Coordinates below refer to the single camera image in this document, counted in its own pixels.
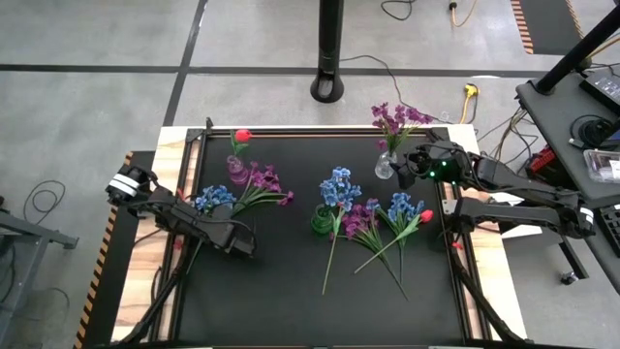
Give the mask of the green patterned glass vase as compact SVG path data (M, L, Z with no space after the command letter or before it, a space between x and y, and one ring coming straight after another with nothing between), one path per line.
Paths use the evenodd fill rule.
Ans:
M334 220L333 209L325 204L320 204L315 207L310 220L311 228L317 236L329 236L333 233Z

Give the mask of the pink ribbed glass vase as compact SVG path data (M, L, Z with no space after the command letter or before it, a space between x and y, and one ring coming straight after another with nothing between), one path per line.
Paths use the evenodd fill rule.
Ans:
M250 174L244 162L238 156L230 155L227 158L227 169L229 178L234 184L244 185L247 183Z

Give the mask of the black pole floor stand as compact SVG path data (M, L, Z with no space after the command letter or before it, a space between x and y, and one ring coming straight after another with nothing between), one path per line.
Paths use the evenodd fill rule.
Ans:
M311 83L311 96L318 102L337 102L344 94L340 78L340 48L344 0L320 0L319 58L317 74Z

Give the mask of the blue artificial flower bunch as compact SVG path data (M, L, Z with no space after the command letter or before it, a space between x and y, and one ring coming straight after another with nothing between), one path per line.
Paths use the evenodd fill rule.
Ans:
M236 197L226 186L209 186L203 188L202 194L194 200L194 207L206 218L232 219L235 202ZM207 235L199 235L197 247L192 254L186 273L190 272L201 248L208 244L211 243Z
M411 203L411 196L407 193L394 193L387 210L377 209L379 217L387 224L394 234L389 245L396 244L399 249L399 281L404 277L405 246L408 236L419 229L422 222L424 201L416 205Z
M346 213L352 210L354 201L361 195L359 185L351 183L351 171L344 167L336 167L332 170L331 177L320 184L320 192L324 199L324 206L328 209L331 222L331 245L325 268L322 287L322 295L326 294L333 255L338 240L342 219Z

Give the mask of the black slanted mounting pole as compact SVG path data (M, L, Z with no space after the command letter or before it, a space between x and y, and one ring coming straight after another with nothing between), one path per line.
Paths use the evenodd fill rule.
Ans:
M576 69L584 60L592 58L606 48L620 41L610 40L620 30L620 2L583 39L581 39L550 71L533 83L534 89L549 95L566 75Z

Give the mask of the grey metal cart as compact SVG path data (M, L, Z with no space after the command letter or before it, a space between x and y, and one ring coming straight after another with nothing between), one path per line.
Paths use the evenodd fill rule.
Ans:
M0 349L6 349L50 244L75 249L78 238L18 218L0 208Z

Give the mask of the red artificial tulip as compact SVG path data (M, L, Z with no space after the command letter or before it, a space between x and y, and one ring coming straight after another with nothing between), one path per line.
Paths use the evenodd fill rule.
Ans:
M364 269L367 265L369 265L375 259L383 256L388 248L390 248L395 243L400 242L401 240L407 238L410 234L417 231L419 229L420 223L422 224L428 223L433 218L433 216L434 216L434 213L430 209L427 209L423 211L421 214L418 214L417 216L415 216L413 220L400 233L398 233L392 241L387 243L378 252L376 252L372 257L370 257L367 261L365 261L362 265L360 265L355 270L355 273L360 272L362 269Z
M231 130L232 155L238 158L252 138L253 134L247 129Z

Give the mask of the clear plastic box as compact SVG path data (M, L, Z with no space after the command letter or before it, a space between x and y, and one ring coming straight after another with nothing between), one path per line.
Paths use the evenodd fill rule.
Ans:
M586 149L583 156L592 180L620 184L620 152Z

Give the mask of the black keypad device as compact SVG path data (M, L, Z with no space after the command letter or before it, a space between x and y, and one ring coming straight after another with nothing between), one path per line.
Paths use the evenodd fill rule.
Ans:
M615 75L612 70L589 74L579 87L620 116L620 76Z

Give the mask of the black keyboard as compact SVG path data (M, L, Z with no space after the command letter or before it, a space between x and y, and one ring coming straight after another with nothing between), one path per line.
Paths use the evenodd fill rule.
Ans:
M597 208L595 217L612 251L620 258L620 204Z

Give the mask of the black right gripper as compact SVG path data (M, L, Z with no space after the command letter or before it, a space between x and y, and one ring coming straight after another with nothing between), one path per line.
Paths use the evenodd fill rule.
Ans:
M422 143L410 153L396 153L389 165L398 171L398 186L402 190L412 187L417 176L458 185L466 180L468 156L460 145L439 141Z

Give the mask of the purple artificial flower bunch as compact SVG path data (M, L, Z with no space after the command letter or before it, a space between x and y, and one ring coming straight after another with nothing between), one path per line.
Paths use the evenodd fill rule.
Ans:
M374 117L372 125L383 134L383 139L379 141L380 148L389 154L394 153L397 147L420 125L430 124L432 121L430 115L403 105L397 105L391 111L388 103L382 103L373 106L371 112Z
M405 299L408 300L408 295L388 260L387 248L381 239L378 218L380 209L381 205L378 199L368 199L365 205L353 206L342 218L346 239L354 241L372 252L370 259L357 268L355 273L361 271L362 268L368 267L372 262L379 260L387 269L387 272L395 281Z
M264 165L263 169L256 161L251 162L250 165L250 173L244 191L234 203L232 215L237 215L245 209L262 204L286 206L294 199L295 193L293 191L282 189L279 175L272 165Z

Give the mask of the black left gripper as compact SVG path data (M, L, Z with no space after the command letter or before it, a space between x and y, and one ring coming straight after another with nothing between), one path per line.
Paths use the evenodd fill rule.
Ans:
M230 218L206 218L206 235L216 248L236 258L253 257L257 247L255 231L247 224Z

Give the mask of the clear glass vase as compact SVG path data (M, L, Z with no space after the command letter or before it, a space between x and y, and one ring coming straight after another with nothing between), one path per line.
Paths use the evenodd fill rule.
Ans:
M390 179L394 174L394 169L392 168L392 164L395 164L397 161L397 155L395 152L385 151L382 153L375 166L375 175L379 179Z

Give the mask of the black mat hazard stripes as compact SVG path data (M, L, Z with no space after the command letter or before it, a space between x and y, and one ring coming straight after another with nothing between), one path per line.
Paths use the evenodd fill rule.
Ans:
M128 281L138 227L139 219L127 208L108 207L72 349L94 349L119 341L140 320L145 306L131 304Z

